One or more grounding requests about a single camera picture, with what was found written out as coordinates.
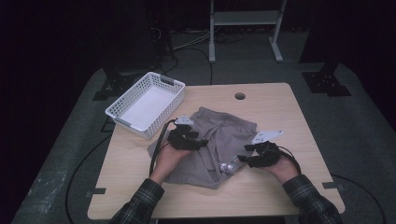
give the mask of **table hole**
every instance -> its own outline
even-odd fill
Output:
[[[242,92],[237,92],[235,94],[235,99],[237,99],[237,100],[245,100],[245,98],[246,98],[246,95]]]

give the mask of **forearm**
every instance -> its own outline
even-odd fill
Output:
[[[305,175],[295,176],[283,188],[301,210],[300,223],[343,223],[334,204],[321,196]]]
[[[109,223],[149,223],[152,211],[163,196],[163,188],[146,179],[131,201],[111,218]]]

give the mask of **person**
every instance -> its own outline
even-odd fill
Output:
[[[191,153],[193,151],[176,150],[165,143],[151,176],[144,180],[131,201],[109,223],[149,223],[155,206],[164,194],[161,187],[163,181]],[[301,210],[300,223],[343,223],[334,204],[321,196],[305,175],[299,175],[294,164],[286,157],[281,156],[276,164],[259,169],[271,173],[282,184],[293,204]]]

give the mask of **floor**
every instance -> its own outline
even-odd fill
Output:
[[[174,34],[174,46],[199,35]],[[306,32],[279,35],[283,63],[274,58],[268,43],[270,35],[262,31],[225,36],[236,41],[216,45],[216,63],[207,61],[207,41],[200,42],[175,52],[177,61],[164,57],[156,72],[166,72],[188,86],[289,83],[334,181],[342,186],[344,222],[383,223],[383,214],[388,223],[396,223],[396,133],[357,76],[343,65],[335,75],[351,96],[329,97],[309,90],[302,72],[318,71],[322,64],[298,63]],[[92,100],[105,80],[102,69],[92,74],[13,223],[106,223],[87,217],[114,128],[105,109],[117,97]],[[296,217],[286,217],[284,222],[296,223]]]

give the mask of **gray shorts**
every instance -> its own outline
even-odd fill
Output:
[[[228,164],[235,165],[233,160],[236,155],[251,156],[252,152],[245,151],[244,145],[251,144],[256,136],[257,124],[204,107],[200,107],[190,119],[194,121],[192,130],[199,133],[196,140],[206,139],[209,142],[206,147],[201,147],[183,159],[174,172],[166,177],[165,182],[217,189],[222,181],[230,178],[243,165],[236,164],[237,167],[231,172],[227,171]],[[163,140],[167,139],[168,134],[169,132],[165,134]],[[150,156],[157,141],[148,147]]]

